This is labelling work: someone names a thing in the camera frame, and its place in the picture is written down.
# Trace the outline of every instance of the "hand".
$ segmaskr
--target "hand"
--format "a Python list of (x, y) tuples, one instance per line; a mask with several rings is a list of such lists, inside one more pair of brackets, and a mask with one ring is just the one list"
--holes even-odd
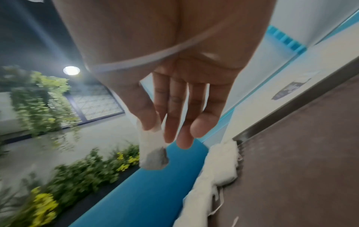
[[(175, 139), (187, 86), (188, 110), (178, 134), (180, 148), (219, 121), (233, 82), (260, 43), (275, 0), (54, 0), (89, 65), (151, 54), (186, 41), (234, 15), (220, 32), (159, 62), (96, 75), (116, 92), (145, 130), (167, 115), (165, 141)], [(139, 85), (153, 73), (154, 103)], [(205, 103), (206, 85), (209, 97)]]

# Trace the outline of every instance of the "brown leather surface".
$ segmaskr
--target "brown leather surface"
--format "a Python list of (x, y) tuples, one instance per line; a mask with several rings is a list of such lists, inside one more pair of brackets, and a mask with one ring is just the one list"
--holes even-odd
[(359, 76), (241, 144), (209, 227), (359, 227)]

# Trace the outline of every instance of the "round recessed light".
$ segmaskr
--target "round recessed light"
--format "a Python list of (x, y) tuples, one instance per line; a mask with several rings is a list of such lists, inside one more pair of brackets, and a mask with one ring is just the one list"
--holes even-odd
[(79, 72), (80, 72), (80, 69), (75, 66), (66, 66), (64, 68), (64, 73), (69, 76), (75, 76), (75, 75), (79, 74)]

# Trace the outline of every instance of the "finger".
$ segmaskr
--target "finger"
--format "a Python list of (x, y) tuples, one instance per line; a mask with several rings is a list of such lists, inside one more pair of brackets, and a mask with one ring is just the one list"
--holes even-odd
[(154, 84), (154, 107), (160, 114), (161, 121), (167, 114), (169, 99), (170, 77), (161, 73), (153, 72)]
[(201, 114), (206, 97), (206, 84), (189, 84), (188, 110), (186, 119), (179, 131), (177, 145), (181, 149), (188, 149), (192, 146), (194, 137), (190, 132), (191, 124)]
[(138, 117), (144, 130), (150, 130), (155, 126), (157, 122), (156, 110), (148, 93), (139, 82), (126, 86), (117, 86), (114, 91), (126, 104), (128, 110)]
[(210, 85), (207, 105), (204, 111), (191, 125), (191, 134), (201, 138), (218, 123), (233, 83), (227, 85)]
[(166, 143), (171, 143), (175, 140), (180, 125), (183, 103), (186, 99), (186, 91), (187, 83), (184, 80), (171, 78), (164, 135)]

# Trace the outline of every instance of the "hanging plant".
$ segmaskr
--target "hanging plant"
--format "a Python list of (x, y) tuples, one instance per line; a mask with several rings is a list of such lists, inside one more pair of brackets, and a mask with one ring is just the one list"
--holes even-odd
[(21, 125), (33, 137), (48, 134), (55, 147), (71, 148), (63, 126), (69, 126), (75, 140), (79, 138), (79, 118), (72, 112), (64, 96), (70, 86), (67, 79), (44, 76), (39, 72), (25, 71), (18, 66), (3, 67), (5, 74), (0, 83), (8, 88), (12, 106)]

